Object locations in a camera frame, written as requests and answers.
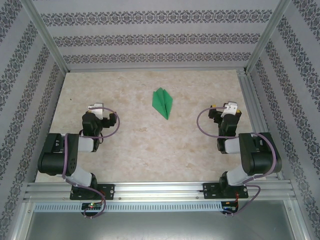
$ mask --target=enclosure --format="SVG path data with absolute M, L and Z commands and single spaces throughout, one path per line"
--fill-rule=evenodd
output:
M 55 239 L 67 222 L 60 239 L 320 239 L 319 0 L 0 5 L 0 239 Z M 173 98 L 168 120 L 152 108 L 160 87 Z M 228 101 L 242 112 L 237 134 L 270 132 L 282 159 L 233 218 L 201 190 L 240 156 L 221 154 L 196 124 Z M 48 133 L 78 133 L 94 103 L 121 119 L 97 152 L 78 154 L 98 182 L 116 186 L 99 224 L 83 219 L 70 185 L 37 169 Z M 119 234 L 133 222 L 141 231 Z

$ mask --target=floor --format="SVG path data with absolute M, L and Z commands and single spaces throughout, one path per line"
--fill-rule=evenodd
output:
M 173 98 L 169 120 L 152 107 L 159 87 Z M 118 113 L 119 131 L 97 152 L 78 154 L 78 164 L 98 182 L 216 181 L 240 164 L 240 155 L 221 154 L 217 140 L 198 130 L 196 118 L 210 105 L 227 101 L 237 102 L 242 111 L 237 133 L 252 131 L 235 70 L 68 73 L 50 132 L 78 133 L 87 107 L 104 103 Z M 200 125 L 218 132 L 207 113 Z M 62 179 L 39 173 L 36 182 Z

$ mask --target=patterned wallpaper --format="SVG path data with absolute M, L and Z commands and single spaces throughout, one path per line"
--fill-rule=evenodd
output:
M 0 0 L 0 240 L 35 179 L 64 76 L 18 0 Z
M 251 72 L 312 239 L 320 239 L 319 6 L 293 0 Z
M 244 67 L 278 0 L 35 0 L 71 70 Z

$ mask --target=damask pattern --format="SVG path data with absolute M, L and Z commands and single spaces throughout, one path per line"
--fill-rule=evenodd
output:
M 26 61 L 27 55 L 33 45 L 38 32 L 34 24 L 30 21 L 26 30 L 23 33 L 22 38 L 19 41 L 14 54 L 4 70 L 4 74 L 0 80 L 0 112 L 3 110 L 3 106 L 6 104 L 6 99 L 11 92 L 11 88 L 17 80 L 18 74 L 22 68 L 23 63 Z
M 314 0 L 293 0 L 304 21 L 315 35 L 317 41 L 320 41 L 320 7 Z
M 55 63 L 53 65 L 50 77 L 44 90 L 44 94 L 42 96 L 38 111 L 36 113 L 35 120 L 31 127 L 31 131 L 26 146 L 24 148 L 23 155 L 21 156 L 19 167 L 14 176 L 14 181 L 10 189 L 10 195 L 8 196 L 8 200 L 4 205 L 4 211 L 1 214 L 2 217 L 0 219 L 0 239 L 6 239 L 6 234 L 8 233 L 9 226 L 14 215 L 14 210 L 17 207 L 17 201 L 19 199 L 21 188 L 26 178 L 27 170 L 30 164 L 30 159 L 32 159 L 33 157 L 33 151 L 35 149 L 41 127 L 44 123 L 46 111 L 49 106 L 51 95 L 54 91 L 59 72 L 59 67 Z
M 298 96 L 295 93 L 294 87 L 291 84 L 289 76 L 286 73 L 285 67 L 281 62 L 281 59 L 275 49 L 273 42 L 270 40 L 265 46 L 265 51 L 269 57 L 269 60 L 272 64 L 274 72 L 279 80 L 280 86 L 282 87 L 283 94 L 290 106 L 292 111 L 292 116 L 296 122 L 296 126 L 299 129 L 301 138 L 304 141 L 306 150 L 310 156 L 310 159 L 313 161 L 313 166 L 317 170 L 316 174 L 320 174 L 320 146 L 316 142 L 315 133 L 310 128 L 308 124 L 308 118 L 305 116 L 302 105 L 299 102 Z
M 313 64 L 309 60 L 304 48 L 301 46 L 301 43 L 297 38 L 297 35 L 292 30 L 285 16 L 280 20 L 277 29 L 284 40 L 309 93 L 311 93 L 312 99 L 315 100 L 314 103 L 317 105 L 318 111 L 320 112 L 320 82 L 318 73 L 315 72 Z
M 22 9 L 19 0 L 7 0 L 0 10 L 0 45 Z
M 272 10 L 171 10 L 41 14 L 47 27 L 117 24 L 266 23 Z
M 307 182 L 305 171 L 301 167 L 301 163 L 296 153 L 295 146 L 290 137 L 286 122 L 278 105 L 278 101 L 270 84 L 270 80 L 266 73 L 265 67 L 263 66 L 260 58 L 257 61 L 255 67 L 260 77 L 265 95 L 267 97 L 267 101 L 270 105 L 270 110 L 273 114 L 273 119 L 277 126 L 282 144 L 284 146 L 284 150 L 286 152 L 286 156 L 291 165 L 295 181 L 297 182 L 297 186 L 300 190 L 300 195 L 302 196 L 303 203 L 306 207 L 305 209 L 308 212 L 308 217 L 312 222 L 312 227 L 314 228 L 315 235 L 317 236 L 317 238 L 320 238 L 320 212 L 318 212 L 316 200 L 312 196 L 312 191 L 310 190 L 310 185 Z
M 173 44 L 256 44 L 259 33 L 144 34 L 54 37 L 58 47 L 173 45 Z
M 64 55 L 67 64 L 247 61 L 250 52 L 175 52 Z
M 14 113 L 14 118 L 12 119 L 9 130 L 7 131 L 7 135 L 4 137 L 4 143 L 0 149 L 0 180 L 3 179 L 3 174 L 6 172 L 12 151 L 14 150 L 14 146 L 16 145 L 21 128 L 23 127 L 26 115 L 37 90 L 38 83 L 44 71 L 49 55 L 50 52 L 46 45 L 44 45 L 23 91 L 21 100 L 17 106 L 17 110 Z

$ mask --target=paper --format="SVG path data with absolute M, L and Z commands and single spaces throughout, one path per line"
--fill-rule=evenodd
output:
M 169 93 L 161 87 L 153 92 L 152 107 L 154 107 L 165 119 L 169 119 L 173 99 Z

